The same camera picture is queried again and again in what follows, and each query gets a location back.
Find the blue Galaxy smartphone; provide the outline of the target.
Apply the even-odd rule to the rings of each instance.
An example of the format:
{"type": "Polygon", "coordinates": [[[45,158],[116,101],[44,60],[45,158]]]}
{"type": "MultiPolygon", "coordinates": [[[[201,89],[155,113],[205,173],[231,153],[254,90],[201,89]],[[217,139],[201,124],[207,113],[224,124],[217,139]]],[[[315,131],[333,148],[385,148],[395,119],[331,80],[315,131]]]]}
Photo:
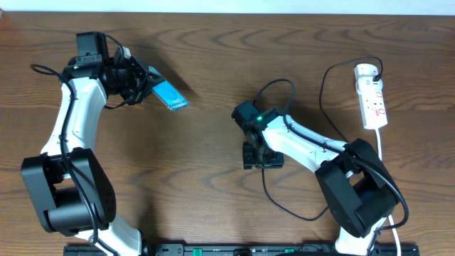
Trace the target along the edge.
{"type": "Polygon", "coordinates": [[[186,98],[167,80],[153,86],[152,91],[171,111],[189,106],[186,98]]]}

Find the white power strip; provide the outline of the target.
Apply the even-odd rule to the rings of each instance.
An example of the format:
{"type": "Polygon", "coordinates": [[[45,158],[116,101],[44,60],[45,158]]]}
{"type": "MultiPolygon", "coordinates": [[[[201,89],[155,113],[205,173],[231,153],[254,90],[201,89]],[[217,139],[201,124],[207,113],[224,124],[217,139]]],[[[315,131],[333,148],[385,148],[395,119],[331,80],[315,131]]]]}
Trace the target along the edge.
{"type": "Polygon", "coordinates": [[[358,93],[363,127],[374,130],[387,125],[382,80],[374,81],[373,77],[360,77],[355,88],[358,93]]]}

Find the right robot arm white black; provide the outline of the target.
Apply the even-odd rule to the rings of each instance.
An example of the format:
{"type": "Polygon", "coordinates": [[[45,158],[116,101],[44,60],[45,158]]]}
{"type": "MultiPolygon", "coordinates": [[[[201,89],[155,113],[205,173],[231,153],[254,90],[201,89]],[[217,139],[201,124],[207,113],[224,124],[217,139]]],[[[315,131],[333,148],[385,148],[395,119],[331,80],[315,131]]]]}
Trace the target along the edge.
{"type": "Polygon", "coordinates": [[[248,141],[242,146],[245,169],[280,169],[288,156],[314,173],[341,230],[336,252],[369,255],[383,230],[409,218],[399,188],[374,148],[363,139],[329,139],[295,122],[285,111],[260,111],[245,101],[232,112],[248,141]]]}

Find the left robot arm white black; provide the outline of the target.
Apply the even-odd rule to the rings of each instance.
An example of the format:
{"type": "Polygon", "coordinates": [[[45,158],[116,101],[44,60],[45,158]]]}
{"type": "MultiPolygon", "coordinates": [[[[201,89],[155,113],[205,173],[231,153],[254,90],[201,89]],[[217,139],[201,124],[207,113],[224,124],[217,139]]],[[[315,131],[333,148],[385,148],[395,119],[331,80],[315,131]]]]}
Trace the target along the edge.
{"type": "Polygon", "coordinates": [[[21,175],[42,229],[89,242],[107,255],[153,255],[142,232],[117,213],[116,196],[95,156],[97,127],[110,95],[135,105],[150,94],[169,103],[175,88],[153,67],[126,53],[86,53],[56,76],[62,100],[55,126],[38,156],[23,160],[21,175]]]}

